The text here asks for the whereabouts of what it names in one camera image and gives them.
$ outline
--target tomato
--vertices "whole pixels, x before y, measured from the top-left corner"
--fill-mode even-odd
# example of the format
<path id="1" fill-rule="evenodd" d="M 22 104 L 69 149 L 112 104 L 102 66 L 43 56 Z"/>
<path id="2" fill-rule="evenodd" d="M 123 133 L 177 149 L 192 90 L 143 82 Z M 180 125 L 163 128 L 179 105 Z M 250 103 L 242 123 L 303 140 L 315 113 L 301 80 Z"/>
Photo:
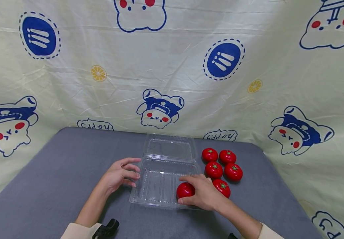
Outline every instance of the tomato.
<path id="1" fill-rule="evenodd" d="M 182 197 L 191 197 L 195 194 L 194 186 L 190 183 L 182 183 L 177 187 L 177 199 L 180 199 Z"/>
<path id="2" fill-rule="evenodd" d="M 217 162 L 210 162 L 205 166 L 205 173 L 209 178 L 219 179 L 224 171 L 222 166 Z"/>
<path id="3" fill-rule="evenodd" d="M 220 152 L 220 161 L 224 164 L 235 163 L 237 156 L 230 150 L 222 150 Z"/>
<path id="4" fill-rule="evenodd" d="M 243 171 L 238 164 L 227 164 L 225 166 L 225 175 L 233 181 L 240 181 L 243 176 Z"/>
<path id="5" fill-rule="evenodd" d="M 205 148 L 202 151 L 202 159 L 206 162 L 212 162 L 212 161 L 217 161 L 219 158 L 219 154 L 215 149 L 212 148 Z"/>
<path id="6" fill-rule="evenodd" d="M 213 185 L 217 188 L 220 193 L 222 193 L 225 197 L 230 197 L 230 188 L 229 185 L 221 179 L 215 179 L 213 181 Z"/>

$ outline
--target beige sleeve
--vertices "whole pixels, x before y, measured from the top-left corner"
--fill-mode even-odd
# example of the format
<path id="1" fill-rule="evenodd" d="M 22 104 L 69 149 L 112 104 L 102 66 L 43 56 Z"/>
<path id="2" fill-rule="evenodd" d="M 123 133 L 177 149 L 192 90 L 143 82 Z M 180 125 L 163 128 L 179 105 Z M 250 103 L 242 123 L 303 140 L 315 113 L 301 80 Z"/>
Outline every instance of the beige sleeve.
<path id="1" fill-rule="evenodd" d="M 92 227 L 70 223 L 60 239 L 91 239 L 100 226 L 101 223 L 96 223 Z"/>
<path id="2" fill-rule="evenodd" d="M 258 239 L 283 239 L 283 237 L 262 223 L 262 230 Z"/>

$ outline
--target cartoon print curtain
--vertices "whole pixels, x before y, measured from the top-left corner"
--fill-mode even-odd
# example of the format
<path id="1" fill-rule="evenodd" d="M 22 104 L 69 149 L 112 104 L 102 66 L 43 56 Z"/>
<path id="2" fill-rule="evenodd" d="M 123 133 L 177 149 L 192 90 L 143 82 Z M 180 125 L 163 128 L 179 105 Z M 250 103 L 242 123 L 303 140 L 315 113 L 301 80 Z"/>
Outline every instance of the cartoon print curtain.
<path id="1" fill-rule="evenodd" d="M 0 0 L 0 191 L 66 126 L 254 143 L 344 238 L 344 0 Z"/>

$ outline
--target hand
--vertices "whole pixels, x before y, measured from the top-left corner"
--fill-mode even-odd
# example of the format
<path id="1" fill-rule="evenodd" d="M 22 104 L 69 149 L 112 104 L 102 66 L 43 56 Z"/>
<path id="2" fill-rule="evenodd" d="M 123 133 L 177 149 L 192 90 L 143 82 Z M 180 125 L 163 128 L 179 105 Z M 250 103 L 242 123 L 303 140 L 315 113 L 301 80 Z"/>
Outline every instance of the hand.
<path id="1" fill-rule="evenodd" d="M 187 181 L 192 184 L 195 188 L 195 195 L 180 198 L 179 204 L 194 205 L 204 210 L 217 211 L 218 207 L 228 200 L 213 186 L 212 180 L 206 178 L 204 174 L 184 176 L 180 178 L 180 181 Z"/>
<path id="2" fill-rule="evenodd" d="M 136 187 L 136 184 L 129 179 L 137 180 L 140 178 L 139 167 L 131 164 L 137 162 L 140 162 L 139 158 L 125 158 L 114 162 L 102 176 L 99 184 L 104 186 L 107 194 L 113 193 L 121 185 Z"/>

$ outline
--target gray tablecloth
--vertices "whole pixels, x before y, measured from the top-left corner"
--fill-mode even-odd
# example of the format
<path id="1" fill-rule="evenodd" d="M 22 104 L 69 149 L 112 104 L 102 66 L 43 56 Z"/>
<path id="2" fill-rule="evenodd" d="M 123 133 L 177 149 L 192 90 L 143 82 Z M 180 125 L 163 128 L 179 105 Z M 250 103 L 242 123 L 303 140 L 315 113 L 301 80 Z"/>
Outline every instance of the gray tablecloth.
<path id="1" fill-rule="evenodd" d="M 0 239 L 59 238 L 113 161 L 141 157 L 146 135 L 65 128 L 0 193 Z M 237 154 L 244 171 L 231 184 L 230 199 L 286 239 L 321 239 L 262 150 L 250 143 L 195 139 L 197 153 L 207 147 Z M 164 209 L 131 204 L 129 188 L 108 200 L 103 224 L 120 222 L 116 238 L 226 239 L 240 236 L 230 222 L 209 211 Z"/>

